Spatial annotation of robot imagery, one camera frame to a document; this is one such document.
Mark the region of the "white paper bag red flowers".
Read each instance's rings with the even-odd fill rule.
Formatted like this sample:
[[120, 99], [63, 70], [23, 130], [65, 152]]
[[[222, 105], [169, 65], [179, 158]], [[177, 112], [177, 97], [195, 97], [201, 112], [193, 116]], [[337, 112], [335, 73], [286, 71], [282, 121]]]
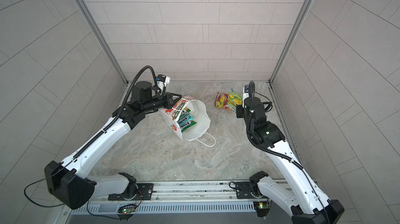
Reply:
[[207, 132], [211, 120], [206, 113], [206, 105], [193, 97], [185, 96], [171, 109], [160, 110], [167, 125], [183, 141], [198, 141], [213, 147], [216, 139]]

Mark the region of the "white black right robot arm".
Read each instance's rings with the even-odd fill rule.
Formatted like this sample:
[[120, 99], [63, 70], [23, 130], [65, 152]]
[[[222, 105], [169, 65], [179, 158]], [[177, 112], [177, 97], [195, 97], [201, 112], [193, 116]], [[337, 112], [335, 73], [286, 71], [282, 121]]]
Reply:
[[250, 143], [267, 153], [291, 188], [288, 191], [265, 172], [258, 172], [250, 179], [255, 195], [271, 199], [294, 224], [336, 224], [344, 213], [343, 205], [339, 200], [330, 199], [311, 179], [282, 131], [267, 121], [261, 100], [244, 99], [236, 107], [236, 116], [244, 119]]

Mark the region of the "green yellow snack packet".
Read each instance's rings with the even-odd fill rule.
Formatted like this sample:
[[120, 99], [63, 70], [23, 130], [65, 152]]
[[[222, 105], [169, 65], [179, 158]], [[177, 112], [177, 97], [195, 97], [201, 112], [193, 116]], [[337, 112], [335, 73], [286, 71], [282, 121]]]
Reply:
[[238, 105], [242, 105], [243, 102], [243, 97], [241, 94], [238, 94], [231, 89], [228, 93], [228, 101], [227, 101], [227, 107], [236, 112], [236, 107]]

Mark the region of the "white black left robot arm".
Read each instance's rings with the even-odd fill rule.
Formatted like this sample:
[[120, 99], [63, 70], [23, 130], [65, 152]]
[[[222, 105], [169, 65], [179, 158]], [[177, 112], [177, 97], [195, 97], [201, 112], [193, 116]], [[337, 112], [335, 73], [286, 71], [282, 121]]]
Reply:
[[78, 209], [89, 200], [115, 195], [119, 200], [136, 196], [136, 180], [127, 173], [90, 177], [94, 165], [125, 134], [146, 115], [159, 109], [171, 109], [182, 98], [167, 92], [161, 98], [152, 95], [152, 84], [141, 81], [133, 85], [121, 105], [89, 141], [61, 162], [52, 161], [44, 169], [49, 193], [67, 205]]

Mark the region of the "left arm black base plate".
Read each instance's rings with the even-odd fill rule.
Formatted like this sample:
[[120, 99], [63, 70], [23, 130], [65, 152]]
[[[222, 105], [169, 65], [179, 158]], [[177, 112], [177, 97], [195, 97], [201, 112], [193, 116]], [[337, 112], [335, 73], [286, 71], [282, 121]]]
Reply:
[[153, 183], [137, 183], [136, 179], [125, 172], [119, 172], [119, 175], [127, 178], [129, 183], [123, 193], [110, 194], [108, 196], [109, 201], [139, 201], [139, 200], [150, 200], [154, 184]]

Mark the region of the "green red snack packet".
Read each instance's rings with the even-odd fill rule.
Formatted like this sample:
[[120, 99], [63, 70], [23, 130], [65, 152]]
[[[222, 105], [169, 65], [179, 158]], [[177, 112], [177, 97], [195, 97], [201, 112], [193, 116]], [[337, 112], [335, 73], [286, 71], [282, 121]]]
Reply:
[[178, 124], [181, 125], [185, 121], [188, 121], [191, 118], [191, 110], [187, 107], [185, 107], [177, 120]]

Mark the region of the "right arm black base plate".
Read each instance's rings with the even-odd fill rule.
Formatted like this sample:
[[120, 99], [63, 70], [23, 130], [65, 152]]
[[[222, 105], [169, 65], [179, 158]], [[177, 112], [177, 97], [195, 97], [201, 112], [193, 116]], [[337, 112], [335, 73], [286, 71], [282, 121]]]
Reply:
[[269, 175], [260, 171], [249, 178], [249, 181], [244, 182], [229, 182], [229, 187], [236, 192], [238, 199], [266, 199], [267, 197], [262, 195], [258, 187], [258, 182]]

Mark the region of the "orange pink snack packet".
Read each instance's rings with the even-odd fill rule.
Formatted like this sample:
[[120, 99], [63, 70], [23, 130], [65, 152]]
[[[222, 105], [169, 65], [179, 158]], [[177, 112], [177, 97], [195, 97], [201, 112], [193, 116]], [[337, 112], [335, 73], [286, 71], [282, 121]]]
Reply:
[[218, 92], [214, 106], [217, 108], [230, 110], [230, 108], [228, 106], [228, 98], [229, 98], [228, 94]]

